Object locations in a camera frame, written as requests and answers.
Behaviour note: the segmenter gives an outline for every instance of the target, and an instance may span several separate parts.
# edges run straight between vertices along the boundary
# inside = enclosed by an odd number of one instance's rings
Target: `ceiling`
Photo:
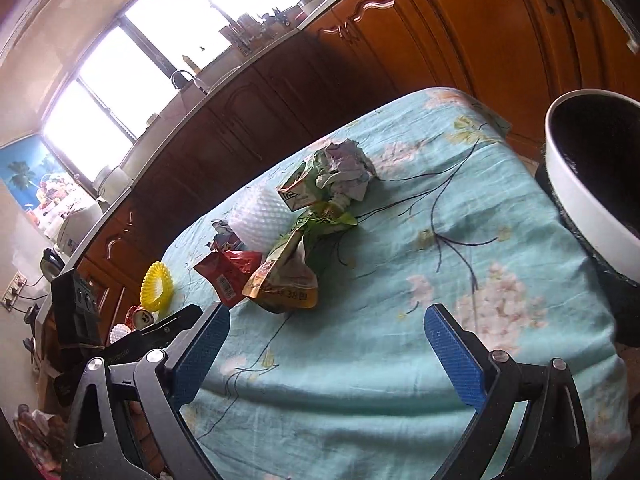
[[[0,28],[0,147],[37,133],[87,49],[133,0],[16,2],[10,34]],[[23,4],[17,14],[18,4]],[[7,17],[4,16],[6,32]]]

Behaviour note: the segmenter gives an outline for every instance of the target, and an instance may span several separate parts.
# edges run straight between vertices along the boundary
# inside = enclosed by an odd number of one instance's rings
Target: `trash can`
[[[597,89],[560,96],[536,180],[593,258],[616,340],[640,346],[640,103]]]

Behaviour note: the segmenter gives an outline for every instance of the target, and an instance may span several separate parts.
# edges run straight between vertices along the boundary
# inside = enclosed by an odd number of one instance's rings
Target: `blue gripper pad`
[[[460,400],[480,412],[486,400],[484,371],[434,305],[424,313],[424,334]]]
[[[229,334],[230,323],[229,309],[221,305],[184,351],[174,369],[173,394],[169,399],[174,410],[179,410],[181,406],[189,404],[195,398]]]

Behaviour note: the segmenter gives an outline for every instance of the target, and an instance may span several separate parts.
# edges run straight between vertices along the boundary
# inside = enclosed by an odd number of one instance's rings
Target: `wall mural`
[[[71,211],[94,202],[38,135],[0,149],[0,178],[31,221],[52,240]]]

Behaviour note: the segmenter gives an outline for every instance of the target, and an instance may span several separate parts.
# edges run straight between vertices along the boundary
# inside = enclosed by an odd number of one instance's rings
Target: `power outlet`
[[[18,297],[12,294],[12,290],[16,290],[16,294],[20,294],[24,288],[24,284],[27,283],[27,278],[21,272],[16,272],[11,283],[7,286],[4,296],[2,297],[2,306],[7,310],[11,310]]]

